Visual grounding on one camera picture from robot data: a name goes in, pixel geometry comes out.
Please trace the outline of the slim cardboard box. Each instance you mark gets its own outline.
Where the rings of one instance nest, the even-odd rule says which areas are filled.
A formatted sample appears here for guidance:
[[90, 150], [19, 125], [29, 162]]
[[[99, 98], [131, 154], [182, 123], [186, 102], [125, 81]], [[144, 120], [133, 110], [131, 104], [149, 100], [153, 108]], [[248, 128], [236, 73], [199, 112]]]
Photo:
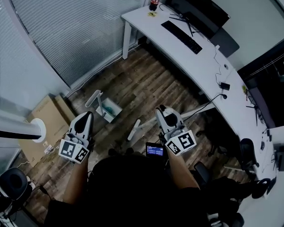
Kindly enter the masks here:
[[71, 108], [67, 105], [61, 95], [55, 96], [53, 102], [62, 117], [64, 118], [64, 120], [67, 122], [68, 125], [70, 125], [71, 121], [74, 120], [76, 117]]

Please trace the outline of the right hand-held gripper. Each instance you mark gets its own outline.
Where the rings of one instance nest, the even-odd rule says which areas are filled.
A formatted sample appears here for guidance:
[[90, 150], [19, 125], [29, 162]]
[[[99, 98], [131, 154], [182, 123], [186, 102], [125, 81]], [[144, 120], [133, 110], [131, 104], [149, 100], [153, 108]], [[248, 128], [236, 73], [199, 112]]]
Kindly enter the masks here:
[[163, 111], [160, 107], [155, 110], [155, 116], [161, 133], [161, 143], [176, 156], [181, 155], [196, 146], [192, 130], [184, 124], [181, 115], [174, 109], [167, 107]]

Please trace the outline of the white long-handled broom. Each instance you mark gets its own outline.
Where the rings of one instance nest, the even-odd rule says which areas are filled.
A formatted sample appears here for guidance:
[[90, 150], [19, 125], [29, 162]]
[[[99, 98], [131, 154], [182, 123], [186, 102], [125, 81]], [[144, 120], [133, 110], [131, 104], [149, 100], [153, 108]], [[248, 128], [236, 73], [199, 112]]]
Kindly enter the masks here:
[[131, 130], [131, 132], [130, 132], [130, 134], [129, 134], [128, 137], [127, 137], [127, 140], [128, 140], [128, 141], [131, 141], [131, 140], [132, 140], [133, 136], [135, 135], [135, 133], [136, 133], [138, 130], [140, 130], [140, 129], [142, 129], [142, 128], [148, 126], [148, 125], [151, 125], [151, 124], [153, 124], [153, 123], [156, 123], [156, 118], [153, 117], [152, 119], [146, 121], [146, 122], [143, 123], [143, 124], [140, 124], [140, 123], [141, 123], [141, 120], [140, 120], [140, 119], [137, 119], [136, 122], [135, 122], [135, 124], [134, 124], [134, 126], [133, 126], [133, 128], [132, 128], [132, 130]]

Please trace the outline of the person's right forearm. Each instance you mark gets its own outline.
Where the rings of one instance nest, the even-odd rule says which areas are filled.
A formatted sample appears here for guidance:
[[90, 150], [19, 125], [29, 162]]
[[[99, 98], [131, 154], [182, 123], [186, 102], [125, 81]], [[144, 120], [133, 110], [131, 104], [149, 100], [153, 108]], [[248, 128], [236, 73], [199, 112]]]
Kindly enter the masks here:
[[181, 155], [176, 156], [167, 148], [168, 158], [170, 162], [171, 175], [174, 183], [179, 189], [199, 188], [199, 185], [189, 168], [187, 167]]

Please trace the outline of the large black desktop monitor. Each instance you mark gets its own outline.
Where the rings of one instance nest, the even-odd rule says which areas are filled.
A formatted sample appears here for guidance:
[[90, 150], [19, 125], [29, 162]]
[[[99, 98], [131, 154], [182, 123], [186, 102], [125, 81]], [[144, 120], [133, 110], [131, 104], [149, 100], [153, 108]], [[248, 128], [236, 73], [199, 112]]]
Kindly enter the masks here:
[[166, 0], [166, 5], [211, 39], [230, 16], [212, 0]]

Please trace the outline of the person's torso in black shirt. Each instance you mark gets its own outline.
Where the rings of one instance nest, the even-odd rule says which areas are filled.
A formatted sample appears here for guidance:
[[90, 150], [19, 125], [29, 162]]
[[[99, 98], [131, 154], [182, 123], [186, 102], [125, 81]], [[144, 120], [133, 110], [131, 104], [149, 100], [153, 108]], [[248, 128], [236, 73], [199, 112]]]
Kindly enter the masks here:
[[143, 155], [107, 157], [88, 171], [77, 204], [52, 200], [45, 227], [211, 227], [199, 188], [179, 189]]

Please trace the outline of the grey flat pad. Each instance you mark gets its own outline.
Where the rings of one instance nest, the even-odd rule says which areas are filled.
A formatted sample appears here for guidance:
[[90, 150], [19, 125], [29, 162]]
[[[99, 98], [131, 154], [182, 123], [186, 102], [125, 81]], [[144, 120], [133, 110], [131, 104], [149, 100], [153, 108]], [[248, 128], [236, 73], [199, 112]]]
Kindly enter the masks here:
[[216, 46], [219, 45], [219, 51], [226, 57], [230, 57], [240, 46], [236, 41], [223, 29], [219, 29], [217, 33], [210, 39], [210, 42]]

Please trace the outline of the grey window blinds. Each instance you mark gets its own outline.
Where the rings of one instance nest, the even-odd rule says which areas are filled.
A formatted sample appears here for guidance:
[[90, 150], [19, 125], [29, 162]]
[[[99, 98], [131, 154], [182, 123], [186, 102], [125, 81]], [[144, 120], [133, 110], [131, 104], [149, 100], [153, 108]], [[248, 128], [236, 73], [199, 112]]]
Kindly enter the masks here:
[[118, 54], [122, 15], [145, 0], [10, 0], [34, 44], [62, 80], [78, 79]]

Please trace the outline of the black office chair with headrest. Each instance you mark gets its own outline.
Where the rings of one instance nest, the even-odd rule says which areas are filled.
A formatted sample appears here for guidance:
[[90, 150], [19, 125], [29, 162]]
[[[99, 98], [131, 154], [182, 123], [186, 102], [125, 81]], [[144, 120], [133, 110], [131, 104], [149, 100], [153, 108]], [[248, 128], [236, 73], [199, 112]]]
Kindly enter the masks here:
[[34, 185], [18, 168], [0, 175], [0, 216], [8, 217], [19, 210], [30, 197]]

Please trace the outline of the person's left forearm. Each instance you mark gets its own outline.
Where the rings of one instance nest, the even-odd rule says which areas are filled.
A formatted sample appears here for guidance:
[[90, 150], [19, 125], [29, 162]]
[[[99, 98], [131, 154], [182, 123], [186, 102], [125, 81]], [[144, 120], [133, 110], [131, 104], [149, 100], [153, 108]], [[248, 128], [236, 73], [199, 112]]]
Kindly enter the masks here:
[[74, 164], [62, 201], [68, 204], [81, 202], [86, 193], [87, 178], [88, 158], [86, 157], [81, 164]]

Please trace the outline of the grey white dustpan with handle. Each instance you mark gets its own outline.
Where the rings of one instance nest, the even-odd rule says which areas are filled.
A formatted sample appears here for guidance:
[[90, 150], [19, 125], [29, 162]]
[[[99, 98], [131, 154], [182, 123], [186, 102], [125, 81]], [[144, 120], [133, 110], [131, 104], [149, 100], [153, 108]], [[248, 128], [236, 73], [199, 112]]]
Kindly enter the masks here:
[[[96, 90], [91, 96], [90, 98], [87, 100], [87, 102], [85, 103], [85, 107], [89, 108], [91, 106], [91, 104], [97, 100], [99, 106], [96, 108], [96, 112], [103, 117], [107, 122], [111, 123], [122, 111], [122, 108], [117, 105], [115, 102], [113, 102], [110, 98], [106, 98], [104, 100], [101, 99], [103, 92], [100, 90]], [[103, 105], [104, 104], [112, 104], [115, 105], [116, 108], [116, 112], [114, 114], [110, 114], [109, 112], [107, 112], [104, 108]]]

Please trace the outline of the small black screen device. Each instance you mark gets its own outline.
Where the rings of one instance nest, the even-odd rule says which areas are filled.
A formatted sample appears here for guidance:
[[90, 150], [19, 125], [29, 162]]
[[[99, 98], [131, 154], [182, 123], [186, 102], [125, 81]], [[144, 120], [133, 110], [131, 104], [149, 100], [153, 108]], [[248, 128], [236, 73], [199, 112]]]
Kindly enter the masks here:
[[164, 148], [161, 144], [147, 142], [146, 143], [146, 156], [147, 157], [163, 157]]

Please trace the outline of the blue trash piece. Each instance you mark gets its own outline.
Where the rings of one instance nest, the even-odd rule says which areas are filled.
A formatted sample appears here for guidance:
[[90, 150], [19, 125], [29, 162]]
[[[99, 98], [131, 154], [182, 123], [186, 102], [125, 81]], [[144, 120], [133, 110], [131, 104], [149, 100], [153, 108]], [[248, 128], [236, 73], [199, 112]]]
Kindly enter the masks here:
[[103, 108], [109, 112], [110, 114], [114, 114], [116, 112], [116, 108], [115, 108], [115, 105], [112, 105], [112, 104], [104, 104], [103, 105]]

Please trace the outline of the white curved desk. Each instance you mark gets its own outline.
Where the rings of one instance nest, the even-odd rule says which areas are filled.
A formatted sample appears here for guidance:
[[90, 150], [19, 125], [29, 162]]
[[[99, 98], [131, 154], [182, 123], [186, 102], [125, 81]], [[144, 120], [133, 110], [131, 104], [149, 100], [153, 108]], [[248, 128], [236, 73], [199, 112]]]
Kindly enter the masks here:
[[[235, 68], [201, 33], [195, 32], [193, 35], [193, 40], [202, 47], [195, 54], [163, 28], [162, 23], [171, 21], [188, 35], [193, 31], [193, 28], [188, 28], [185, 22], [179, 21], [168, 8], [157, 9], [156, 17], [149, 17], [148, 12], [150, 10], [145, 6], [121, 16], [125, 20], [123, 59], [128, 57], [130, 34], [132, 28], [135, 28], [193, 80], [240, 138], [253, 141], [259, 163], [259, 167], [255, 168], [257, 177], [275, 178], [277, 168], [272, 162], [273, 143], [264, 132], [266, 125], [256, 119], [255, 110], [243, 93], [243, 80]], [[222, 90], [221, 82], [230, 84], [230, 90]], [[227, 95], [227, 99], [223, 99], [221, 94]]]

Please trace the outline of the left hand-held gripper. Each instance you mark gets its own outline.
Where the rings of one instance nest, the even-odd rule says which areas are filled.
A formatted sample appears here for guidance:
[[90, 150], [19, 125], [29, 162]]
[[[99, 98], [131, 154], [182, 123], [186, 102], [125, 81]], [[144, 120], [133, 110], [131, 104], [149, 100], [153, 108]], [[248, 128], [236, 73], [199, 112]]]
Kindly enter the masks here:
[[90, 151], [93, 151], [94, 115], [85, 112], [71, 121], [69, 130], [60, 141], [59, 155], [71, 162], [81, 164]]

